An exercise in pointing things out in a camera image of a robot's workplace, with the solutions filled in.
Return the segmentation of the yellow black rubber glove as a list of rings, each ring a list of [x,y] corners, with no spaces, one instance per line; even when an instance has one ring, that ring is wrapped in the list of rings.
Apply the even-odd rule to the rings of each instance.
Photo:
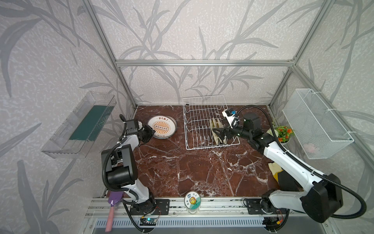
[[[269,163],[269,169],[282,191],[301,192],[303,188],[299,183],[277,163]]]

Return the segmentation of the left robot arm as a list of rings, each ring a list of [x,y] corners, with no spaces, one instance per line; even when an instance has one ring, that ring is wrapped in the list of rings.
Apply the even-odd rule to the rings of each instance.
[[[155,198],[148,187],[139,179],[134,150],[148,143],[155,131],[136,119],[127,120],[122,114],[120,119],[124,129],[115,146],[101,153],[102,180],[107,190],[125,193],[132,201],[127,205],[134,207],[155,206]]]

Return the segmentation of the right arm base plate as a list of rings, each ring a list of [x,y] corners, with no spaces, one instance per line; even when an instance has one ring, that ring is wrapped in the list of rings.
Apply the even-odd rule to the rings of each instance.
[[[261,198],[243,200],[244,206],[247,208],[249,215],[286,215],[287,209],[275,208],[270,201]]]

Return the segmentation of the clear plastic wall shelf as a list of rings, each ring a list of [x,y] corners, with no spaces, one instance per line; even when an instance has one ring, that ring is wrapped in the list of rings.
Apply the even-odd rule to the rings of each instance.
[[[44,144],[41,151],[53,159],[86,158],[96,140],[69,140],[69,138],[94,105],[115,107],[116,98],[112,94],[89,91],[63,124]]]

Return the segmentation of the purple pink brush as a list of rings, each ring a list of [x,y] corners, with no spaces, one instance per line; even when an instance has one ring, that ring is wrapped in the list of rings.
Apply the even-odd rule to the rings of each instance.
[[[112,230],[114,216],[115,216],[115,205],[119,203],[123,198],[123,192],[112,192],[110,191],[108,203],[110,204],[110,211],[106,223],[105,232],[108,233]]]

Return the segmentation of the tan woven plate right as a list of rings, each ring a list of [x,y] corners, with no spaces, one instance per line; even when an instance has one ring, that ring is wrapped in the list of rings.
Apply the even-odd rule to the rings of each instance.
[[[217,119],[217,125],[218,125],[218,128],[224,128],[224,125],[222,124],[220,119]]]

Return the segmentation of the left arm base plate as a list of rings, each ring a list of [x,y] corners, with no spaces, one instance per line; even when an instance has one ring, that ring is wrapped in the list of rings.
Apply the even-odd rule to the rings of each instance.
[[[168,215],[170,208],[169,199],[156,199],[155,204],[145,203],[144,205],[136,204],[131,206],[131,215]]]

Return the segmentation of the potted artificial flower plant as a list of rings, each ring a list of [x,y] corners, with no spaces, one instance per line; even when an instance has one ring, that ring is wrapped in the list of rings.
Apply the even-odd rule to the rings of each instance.
[[[291,137],[294,135],[293,129],[287,126],[278,126],[278,127],[273,127],[276,138],[279,140],[281,144],[287,144]]]

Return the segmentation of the green woven plate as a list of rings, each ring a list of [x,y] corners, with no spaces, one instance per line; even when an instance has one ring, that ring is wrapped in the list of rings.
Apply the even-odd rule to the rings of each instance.
[[[216,119],[212,119],[214,128],[221,128],[221,124],[218,122]],[[222,144],[223,141],[217,136],[218,143],[217,144]]]
[[[215,126],[215,119],[209,120],[209,127],[211,129],[211,133],[212,133],[215,145],[219,145],[220,139],[217,136],[217,134],[213,131],[213,129],[216,128],[216,126]]]

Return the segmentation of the green sponge mat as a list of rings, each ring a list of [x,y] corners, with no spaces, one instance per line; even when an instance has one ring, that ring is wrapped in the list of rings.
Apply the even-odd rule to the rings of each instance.
[[[113,109],[113,106],[94,105],[69,140],[95,141]]]

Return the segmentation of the left circuit board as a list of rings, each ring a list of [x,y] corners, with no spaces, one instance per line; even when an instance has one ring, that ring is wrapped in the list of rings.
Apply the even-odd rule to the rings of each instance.
[[[156,226],[159,221],[159,217],[141,217],[140,225],[141,226]]]

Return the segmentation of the aluminium front rail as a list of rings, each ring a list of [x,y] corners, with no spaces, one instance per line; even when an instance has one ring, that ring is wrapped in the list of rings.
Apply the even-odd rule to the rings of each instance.
[[[146,215],[145,217],[159,217],[157,226],[250,226],[260,225],[265,217],[285,219],[283,214],[258,215],[248,214],[243,204],[244,198],[202,198],[200,209],[190,214],[184,205],[183,198],[167,198],[170,200],[168,215]],[[85,219],[94,219],[105,226],[110,211],[108,199],[93,199],[90,203]],[[130,220],[121,202],[115,206],[113,226],[120,226],[120,219]]]

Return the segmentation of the white mesh wall basket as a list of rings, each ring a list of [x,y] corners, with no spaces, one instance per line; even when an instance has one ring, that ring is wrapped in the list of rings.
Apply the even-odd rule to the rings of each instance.
[[[312,89],[296,89],[282,112],[310,160],[328,159],[354,142],[333,109]]]

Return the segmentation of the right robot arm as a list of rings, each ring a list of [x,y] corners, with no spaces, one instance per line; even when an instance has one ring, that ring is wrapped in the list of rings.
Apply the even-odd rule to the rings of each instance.
[[[265,207],[303,212],[314,221],[323,223],[343,206],[339,178],[316,171],[286,150],[274,135],[262,131],[257,114],[247,113],[242,124],[236,111],[225,109],[222,114],[228,126],[213,129],[219,139],[241,137],[247,140],[253,149],[278,164],[301,187],[299,191],[275,190],[266,193],[263,196]]]

